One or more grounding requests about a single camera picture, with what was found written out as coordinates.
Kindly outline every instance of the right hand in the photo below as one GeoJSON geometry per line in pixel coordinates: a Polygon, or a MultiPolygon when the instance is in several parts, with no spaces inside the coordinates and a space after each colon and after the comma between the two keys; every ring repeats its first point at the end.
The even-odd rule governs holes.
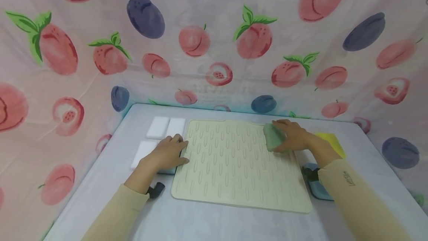
{"type": "Polygon", "coordinates": [[[273,125],[285,133],[285,141],[275,148],[275,152],[282,152],[284,150],[305,150],[309,149],[310,139],[316,137],[312,133],[307,132],[297,122],[290,120],[273,120],[273,125]]]}

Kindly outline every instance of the beige silicone mat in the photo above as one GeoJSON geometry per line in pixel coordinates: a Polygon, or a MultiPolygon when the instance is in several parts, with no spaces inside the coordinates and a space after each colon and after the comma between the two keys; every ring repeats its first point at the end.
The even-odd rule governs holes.
{"type": "Polygon", "coordinates": [[[263,126],[240,120],[192,120],[177,168],[174,198],[309,213],[312,203],[294,152],[267,151],[263,126]]]}

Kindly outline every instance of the fabric backdrop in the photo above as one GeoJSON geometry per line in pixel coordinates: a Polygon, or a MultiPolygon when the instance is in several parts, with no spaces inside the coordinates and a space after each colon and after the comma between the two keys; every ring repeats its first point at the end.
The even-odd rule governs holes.
{"type": "Polygon", "coordinates": [[[353,121],[428,211],[428,0],[0,0],[0,239],[40,240],[134,103],[353,121]]]}

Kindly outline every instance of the white sponge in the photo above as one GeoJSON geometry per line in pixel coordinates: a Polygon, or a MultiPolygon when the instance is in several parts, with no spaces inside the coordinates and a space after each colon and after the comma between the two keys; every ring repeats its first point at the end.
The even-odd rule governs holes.
{"type": "Polygon", "coordinates": [[[147,131],[146,138],[147,139],[156,139],[161,140],[164,137],[165,130],[168,126],[169,117],[158,117],[152,121],[150,125],[149,131],[147,131]]]}
{"type": "Polygon", "coordinates": [[[168,129],[166,130],[166,136],[174,137],[175,134],[180,134],[183,136],[185,131],[186,119],[172,117],[169,121],[168,129]]]}
{"type": "Polygon", "coordinates": [[[131,170],[135,170],[136,166],[140,162],[140,160],[150,154],[153,149],[156,148],[159,141],[150,140],[150,141],[142,141],[140,146],[138,146],[138,150],[136,151],[134,160],[131,165],[131,170]]]}

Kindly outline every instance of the beige sleeve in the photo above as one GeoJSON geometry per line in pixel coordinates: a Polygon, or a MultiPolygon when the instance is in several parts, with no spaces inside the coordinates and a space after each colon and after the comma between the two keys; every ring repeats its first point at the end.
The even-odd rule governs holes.
{"type": "Polygon", "coordinates": [[[146,204],[147,199],[149,199],[149,194],[137,193],[121,184],[82,240],[127,240],[138,213],[146,204]]]}
{"type": "Polygon", "coordinates": [[[318,171],[320,182],[334,199],[357,241],[410,241],[404,227],[346,160],[318,171]]]}

